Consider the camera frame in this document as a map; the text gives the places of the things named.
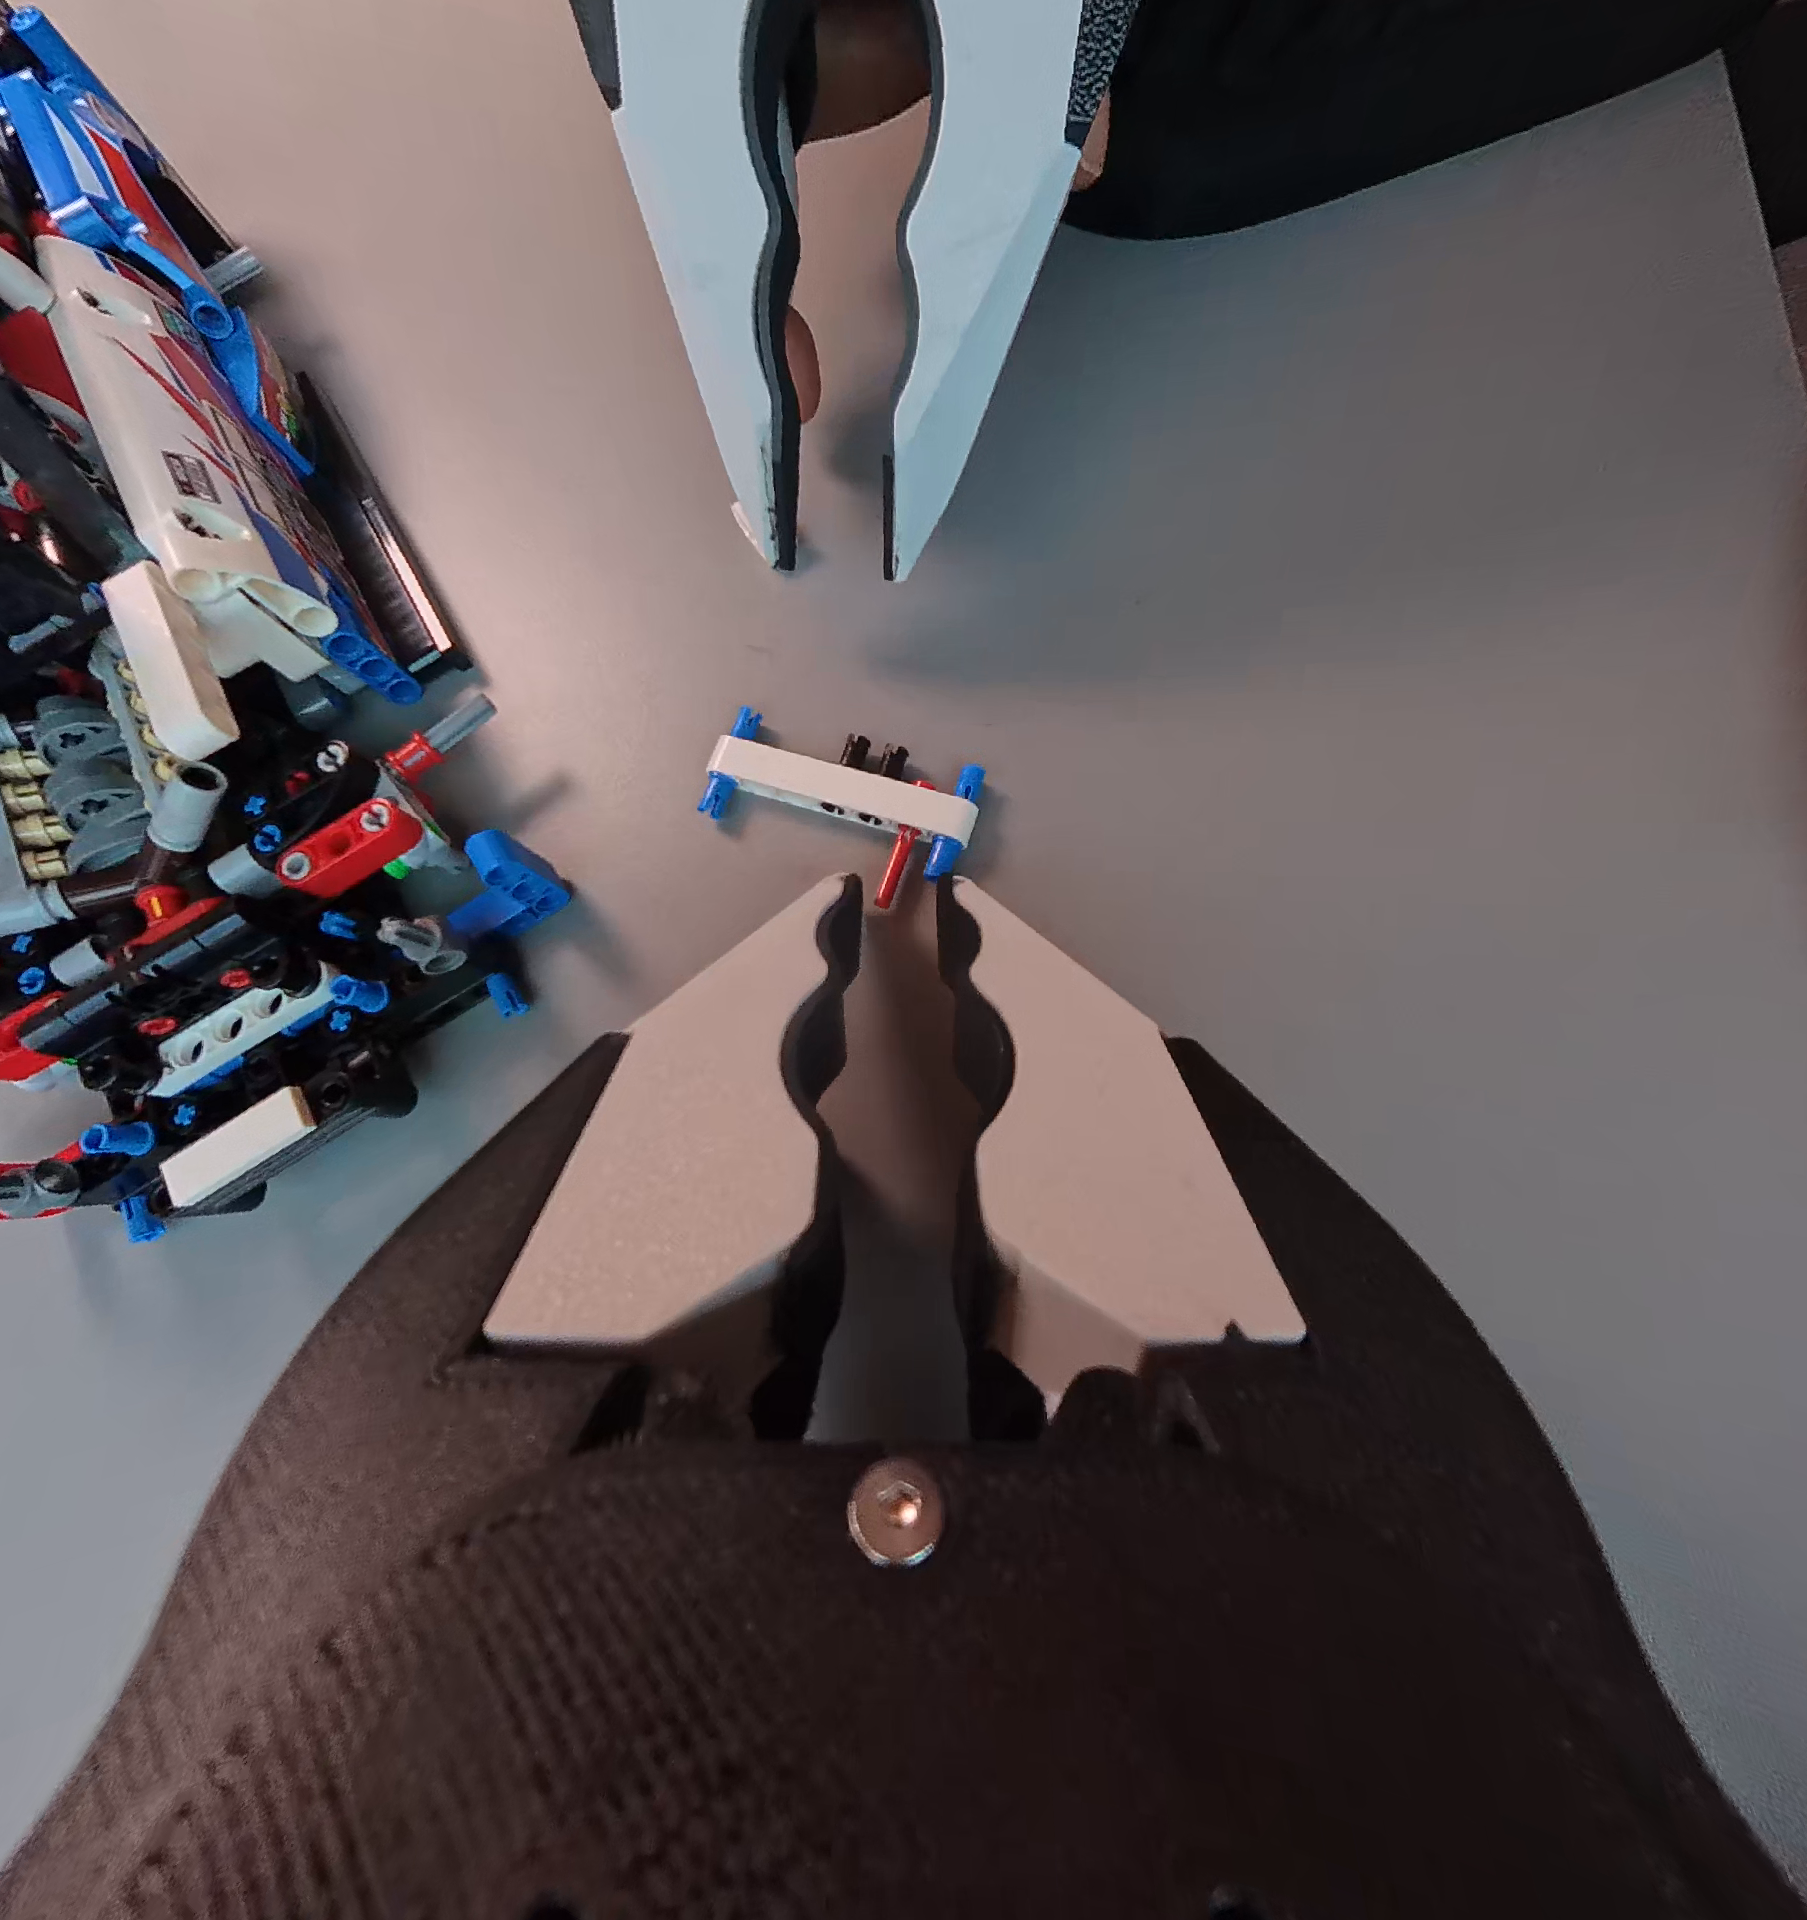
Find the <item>grey desk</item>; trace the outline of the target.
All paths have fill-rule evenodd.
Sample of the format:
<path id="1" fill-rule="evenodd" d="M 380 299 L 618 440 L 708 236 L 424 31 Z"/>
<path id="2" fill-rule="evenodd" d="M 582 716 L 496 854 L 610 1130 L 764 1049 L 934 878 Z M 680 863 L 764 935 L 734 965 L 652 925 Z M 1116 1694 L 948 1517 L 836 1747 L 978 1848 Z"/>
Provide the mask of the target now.
<path id="1" fill-rule="evenodd" d="M 964 869 L 1438 1272 L 1807 1896 L 1807 405 L 1714 61 L 1226 237 L 1052 246 L 882 579 L 922 115 L 800 157 L 802 568 L 748 547 L 566 4 L 55 4 L 272 269 L 500 714 L 438 792 L 578 901 L 414 1116 L 149 1248 L 0 1224 L 0 1868 L 260 1400 L 608 1027 L 884 845 L 714 734 L 992 787 Z"/>

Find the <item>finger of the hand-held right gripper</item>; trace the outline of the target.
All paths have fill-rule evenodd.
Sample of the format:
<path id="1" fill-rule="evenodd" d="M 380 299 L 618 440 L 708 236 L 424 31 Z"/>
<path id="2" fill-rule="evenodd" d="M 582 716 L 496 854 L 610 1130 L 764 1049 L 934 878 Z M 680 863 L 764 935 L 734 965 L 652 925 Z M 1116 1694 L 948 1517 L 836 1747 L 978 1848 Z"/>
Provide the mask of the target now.
<path id="1" fill-rule="evenodd" d="M 960 483 L 1080 157 L 1082 4 L 922 12 L 932 114 L 898 220 L 906 347 L 884 467 L 890 582 L 910 575 Z"/>
<path id="2" fill-rule="evenodd" d="M 634 2 L 612 16 L 630 185 L 746 529 L 792 570 L 802 422 L 786 315 L 800 249 L 782 73 L 794 12 Z"/>

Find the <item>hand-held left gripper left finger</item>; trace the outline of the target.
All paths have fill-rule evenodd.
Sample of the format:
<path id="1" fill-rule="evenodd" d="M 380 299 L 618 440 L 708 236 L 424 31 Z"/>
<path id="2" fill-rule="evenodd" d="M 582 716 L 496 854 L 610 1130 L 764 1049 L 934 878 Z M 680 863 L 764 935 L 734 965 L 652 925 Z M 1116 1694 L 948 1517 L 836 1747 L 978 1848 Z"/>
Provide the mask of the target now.
<path id="1" fill-rule="evenodd" d="M 756 1435 L 806 1435 L 846 1282 L 820 1098 L 862 943 L 862 880 L 826 876 L 634 1021 L 486 1313 L 492 1347 L 686 1373 Z"/>

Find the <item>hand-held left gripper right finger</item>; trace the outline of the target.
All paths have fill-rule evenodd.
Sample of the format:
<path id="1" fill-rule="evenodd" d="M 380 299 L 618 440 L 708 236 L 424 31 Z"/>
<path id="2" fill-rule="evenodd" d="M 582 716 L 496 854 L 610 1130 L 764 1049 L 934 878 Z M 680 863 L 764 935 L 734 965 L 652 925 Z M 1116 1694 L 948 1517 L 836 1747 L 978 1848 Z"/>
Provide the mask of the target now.
<path id="1" fill-rule="evenodd" d="M 1304 1313 L 1160 1023 L 970 878 L 938 884 L 980 1130 L 954 1293 L 976 1428 L 1042 1428 L 1084 1373 L 1304 1339 Z"/>

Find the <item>white brick beam with pins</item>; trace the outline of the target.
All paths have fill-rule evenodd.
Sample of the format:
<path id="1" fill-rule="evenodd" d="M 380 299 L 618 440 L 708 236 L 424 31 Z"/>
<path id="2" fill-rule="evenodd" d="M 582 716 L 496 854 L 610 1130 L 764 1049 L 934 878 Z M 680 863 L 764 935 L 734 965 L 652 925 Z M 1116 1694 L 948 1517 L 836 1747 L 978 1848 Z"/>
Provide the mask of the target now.
<path id="1" fill-rule="evenodd" d="M 952 876 L 980 817 L 986 767 L 966 762 L 952 787 L 912 776 L 910 751 L 890 744 L 870 754 L 870 738 L 850 732 L 836 759 L 798 754 L 764 739 L 764 714 L 738 708 L 706 766 L 698 812 L 722 820 L 742 795 L 826 813 L 890 836 L 892 850 L 870 900 L 886 913 L 906 882 L 916 852 L 922 876 Z"/>

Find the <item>brick-built toy race car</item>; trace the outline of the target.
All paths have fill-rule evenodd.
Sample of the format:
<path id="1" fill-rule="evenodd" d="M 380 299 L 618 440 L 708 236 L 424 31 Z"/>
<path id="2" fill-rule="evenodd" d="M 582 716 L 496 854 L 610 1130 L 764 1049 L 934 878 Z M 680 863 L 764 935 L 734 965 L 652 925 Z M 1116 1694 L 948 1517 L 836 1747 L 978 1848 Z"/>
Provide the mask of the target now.
<path id="1" fill-rule="evenodd" d="M 256 1208 L 532 1006 L 572 891 L 426 780 L 494 716 L 262 273 L 39 4 L 0 4 L 0 1088 L 87 1089 L 0 1222 Z"/>

